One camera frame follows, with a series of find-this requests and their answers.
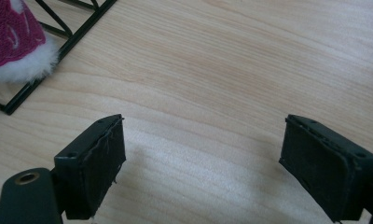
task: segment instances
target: light wood surface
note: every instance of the light wood surface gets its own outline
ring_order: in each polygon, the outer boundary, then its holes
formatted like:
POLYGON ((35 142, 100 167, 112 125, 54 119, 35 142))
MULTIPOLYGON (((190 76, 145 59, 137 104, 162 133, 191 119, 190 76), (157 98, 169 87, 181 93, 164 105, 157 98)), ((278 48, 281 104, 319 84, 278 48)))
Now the light wood surface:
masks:
MULTIPOLYGON (((84 20, 50 3, 73 29, 84 20)), ((0 85, 0 100, 18 87, 0 85)), ((117 113, 128 160, 95 222, 331 223, 278 163, 284 118, 373 152, 373 0, 117 1, 14 115, 0 113, 0 192, 117 113)))

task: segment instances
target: metal wire rack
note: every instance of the metal wire rack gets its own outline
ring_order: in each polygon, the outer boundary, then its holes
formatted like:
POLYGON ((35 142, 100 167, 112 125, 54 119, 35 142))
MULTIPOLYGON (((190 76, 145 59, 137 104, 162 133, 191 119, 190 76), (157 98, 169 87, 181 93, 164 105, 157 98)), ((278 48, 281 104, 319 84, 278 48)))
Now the metal wire rack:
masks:
MULTIPOLYGON (((59 48, 60 62, 117 0, 105 0, 105 2, 103 2, 100 6, 96 0, 90 0, 91 3, 86 3, 79 0, 61 0, 65 4, 92 12, 90 17, 76 30, 75 33, 71 31, 67 24, 44 2, 44 0, 35 1, 49 14, 53 20, 55 20, 62 27, 62 29, 58 29, 51 25, 40 22, 44 30, 46 30, 48 33, 66 39, 66 42, 59 48)), ((38 79, 34 82, 25 84, 8 103, 0 103, 0 110, 8 115, 11 115, 27 99, 35 88, 37 88, 39 84, 44 81, 44 79, 45 78, 38 79)))

